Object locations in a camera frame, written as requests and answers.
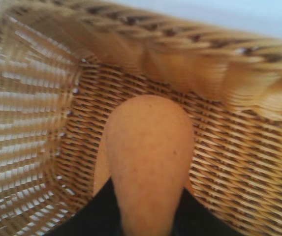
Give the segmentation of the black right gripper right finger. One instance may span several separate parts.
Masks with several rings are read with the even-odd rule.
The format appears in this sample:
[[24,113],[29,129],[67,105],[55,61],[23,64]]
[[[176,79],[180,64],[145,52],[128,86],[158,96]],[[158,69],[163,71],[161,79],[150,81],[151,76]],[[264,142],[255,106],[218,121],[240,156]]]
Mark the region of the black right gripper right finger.
[[239,236],[240,233],[211,214],[183,189],[175,213],[172,236]]

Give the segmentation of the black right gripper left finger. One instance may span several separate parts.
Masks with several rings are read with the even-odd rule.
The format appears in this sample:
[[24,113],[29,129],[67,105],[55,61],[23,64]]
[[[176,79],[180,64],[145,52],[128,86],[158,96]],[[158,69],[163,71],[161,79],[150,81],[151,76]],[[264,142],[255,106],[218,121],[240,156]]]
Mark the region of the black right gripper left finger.
[[109,178],[102,189],[79,212],[48,236],[122,236],[121,216]]

